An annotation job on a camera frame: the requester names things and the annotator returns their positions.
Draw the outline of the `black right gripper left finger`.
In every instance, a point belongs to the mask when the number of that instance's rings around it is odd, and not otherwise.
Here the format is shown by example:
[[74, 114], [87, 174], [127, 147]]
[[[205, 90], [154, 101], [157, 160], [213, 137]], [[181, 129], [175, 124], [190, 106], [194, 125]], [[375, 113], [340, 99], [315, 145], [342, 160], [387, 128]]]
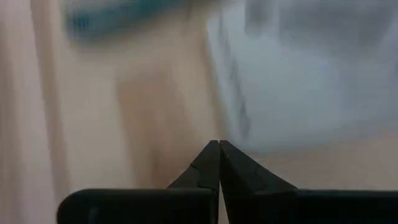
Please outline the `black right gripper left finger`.
[[218, 224], [220, 145], [210, 141], [165, 189], [84, 189], [58, 206], [57, 224]]

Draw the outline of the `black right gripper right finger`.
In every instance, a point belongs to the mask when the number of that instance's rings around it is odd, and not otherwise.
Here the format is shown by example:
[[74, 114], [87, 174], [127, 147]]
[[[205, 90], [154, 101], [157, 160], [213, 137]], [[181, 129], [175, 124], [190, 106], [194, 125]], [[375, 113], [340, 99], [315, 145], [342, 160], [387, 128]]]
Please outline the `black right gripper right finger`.
[[228, 141], [220, 151], [230, 224], [398, 224], [398, 191], [298, 189]]

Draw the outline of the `white box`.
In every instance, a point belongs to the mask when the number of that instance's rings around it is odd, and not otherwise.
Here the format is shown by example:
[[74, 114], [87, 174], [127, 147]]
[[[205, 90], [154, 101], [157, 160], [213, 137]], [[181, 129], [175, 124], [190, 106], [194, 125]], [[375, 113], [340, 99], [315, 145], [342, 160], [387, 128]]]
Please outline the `white box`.
[[206, 28], [235, 146], [398, 131], [398, 0], [224, 0]]

